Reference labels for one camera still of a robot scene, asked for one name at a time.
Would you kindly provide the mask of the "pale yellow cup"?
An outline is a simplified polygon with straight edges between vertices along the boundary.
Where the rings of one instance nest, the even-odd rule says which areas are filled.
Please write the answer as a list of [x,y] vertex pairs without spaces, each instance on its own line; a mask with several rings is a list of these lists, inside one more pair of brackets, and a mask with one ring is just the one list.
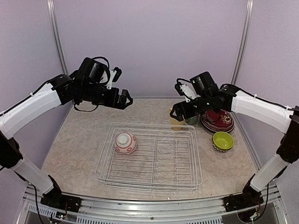
[[170,116],[170,123],[171,123],[171,125],[172,125],[171,128],[172,128],[174,131],[179,131],[179,130],[181,130],[181,129],[182,129],[182,126],[185,125],[185,121],[184,121],[184,120],[183,120],[183,121],[177,121],[176,119],[172,118],[171,116]]

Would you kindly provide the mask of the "teal patterned cup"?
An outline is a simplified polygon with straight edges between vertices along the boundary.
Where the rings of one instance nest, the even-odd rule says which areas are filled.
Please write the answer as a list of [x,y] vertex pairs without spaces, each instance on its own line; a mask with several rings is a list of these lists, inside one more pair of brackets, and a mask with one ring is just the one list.
[[191,118],[186,119],[185,122],[186,124],[193,126],[197,124],[198,120],[199,120],[199,115],[195,115]]

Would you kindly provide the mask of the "white red patterned bowl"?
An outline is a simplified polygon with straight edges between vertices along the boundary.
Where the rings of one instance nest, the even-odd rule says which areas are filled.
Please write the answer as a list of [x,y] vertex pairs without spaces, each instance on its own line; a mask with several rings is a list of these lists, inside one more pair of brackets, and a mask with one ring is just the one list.
[[131,133],[119,133],[114,140],[114,148],[120,154],[131,154],[137,147],[137,139]]

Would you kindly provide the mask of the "pink polka dot plate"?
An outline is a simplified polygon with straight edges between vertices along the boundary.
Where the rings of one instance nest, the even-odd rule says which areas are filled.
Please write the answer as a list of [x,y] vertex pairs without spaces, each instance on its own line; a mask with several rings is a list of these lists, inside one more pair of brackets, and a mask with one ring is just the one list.
[[220,113],[216,113],[213,110],[207,111],[205,114],[200,115],[199,120],[206,129],[213,133],[229,133],[235,127],[235,122],[230,113],[224,110],[221,110]]

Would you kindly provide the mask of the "lime green bowl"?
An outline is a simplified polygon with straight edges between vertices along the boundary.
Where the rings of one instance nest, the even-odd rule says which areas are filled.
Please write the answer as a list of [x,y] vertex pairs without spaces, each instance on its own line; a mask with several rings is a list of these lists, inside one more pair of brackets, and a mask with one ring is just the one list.
[[213,135],[213,145],[221,151],[230,150],[234,143],[233,137],[227,132],[216,132]]

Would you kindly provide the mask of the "large black round plate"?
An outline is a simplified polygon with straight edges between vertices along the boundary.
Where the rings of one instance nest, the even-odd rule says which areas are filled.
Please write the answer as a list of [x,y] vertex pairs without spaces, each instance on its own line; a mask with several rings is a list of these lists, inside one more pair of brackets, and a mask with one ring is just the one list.
[[227,127],[218,127],[214,124],[211,124],[206,119],[204,119],[203,116],[200,116],[199,121],[205,129],[207,129],[213,133],[216,133],[216,132],[230,133],[231,131],[233,131],[233,129],[235,127],[234,121],[232,121],[232,123],[230,125],[228,125]]

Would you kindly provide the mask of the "blue white patterned bowl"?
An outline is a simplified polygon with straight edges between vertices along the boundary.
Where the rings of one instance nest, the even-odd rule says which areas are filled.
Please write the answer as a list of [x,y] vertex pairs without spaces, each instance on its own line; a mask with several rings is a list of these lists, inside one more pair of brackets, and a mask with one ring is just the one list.
[[226,153],[234,146],[233,139],[216,138],[213,139],[213,149],[220,152]]

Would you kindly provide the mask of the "small black dish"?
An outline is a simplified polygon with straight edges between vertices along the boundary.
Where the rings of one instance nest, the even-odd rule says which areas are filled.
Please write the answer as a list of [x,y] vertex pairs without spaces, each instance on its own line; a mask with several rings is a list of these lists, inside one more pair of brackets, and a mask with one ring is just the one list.
[[229,112],[221,110],[219,113],[211,110],[205,113],[206,120],[216,126],[228,126],[233,124],[233,119]]

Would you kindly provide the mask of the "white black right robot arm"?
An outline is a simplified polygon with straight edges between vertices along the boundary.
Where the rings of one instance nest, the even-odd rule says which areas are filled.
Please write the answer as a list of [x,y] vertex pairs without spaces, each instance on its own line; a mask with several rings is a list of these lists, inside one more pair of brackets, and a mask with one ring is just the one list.
[[207,111],[224,110],[263,122],[283,134],[274,155],[247,182],[239,203],[249,207],[260,192],[299,159],[299,108],[284,106],[258,97],[233,84],[218,86],[209,72],[190,80],[177,78],[174,85],[184,101],[172,106],[170,117],[183,121]]

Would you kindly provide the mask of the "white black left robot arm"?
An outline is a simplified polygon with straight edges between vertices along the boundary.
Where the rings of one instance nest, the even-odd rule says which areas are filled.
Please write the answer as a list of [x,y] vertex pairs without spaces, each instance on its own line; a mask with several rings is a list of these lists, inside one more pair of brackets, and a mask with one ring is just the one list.
[[105,57],[86,57],[70,75],[61,74],[45,81],[20,102],[0,113],[0,166],[14,171],[35,186],[53,206],[65,204],[65,196],[56,181],[23,155],[15,135],[46,114],[65,104],[75,110],[83,102],[95,107],[124,110],[133,103],[128,90],[113,87],[122,75],[118,67],[111,68]]

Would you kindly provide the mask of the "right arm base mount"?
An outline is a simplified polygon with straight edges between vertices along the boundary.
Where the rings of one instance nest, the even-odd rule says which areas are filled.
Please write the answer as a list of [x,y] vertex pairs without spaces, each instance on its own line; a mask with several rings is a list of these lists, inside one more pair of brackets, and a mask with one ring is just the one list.
[[226,212],[242,210],[264,202],[261,192],[255,190],[244,191],[240,194],[229,195],[223,198]]

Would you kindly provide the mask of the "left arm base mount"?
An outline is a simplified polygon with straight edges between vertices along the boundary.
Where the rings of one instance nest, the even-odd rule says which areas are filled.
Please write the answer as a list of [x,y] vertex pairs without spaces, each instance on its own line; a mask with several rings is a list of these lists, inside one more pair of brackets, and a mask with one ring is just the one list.
[[49,193],[43,194],[41,198],[41,204],[66,212],[78,213],[81,202],[80,197],[63,194],[58,186],[54,186]]

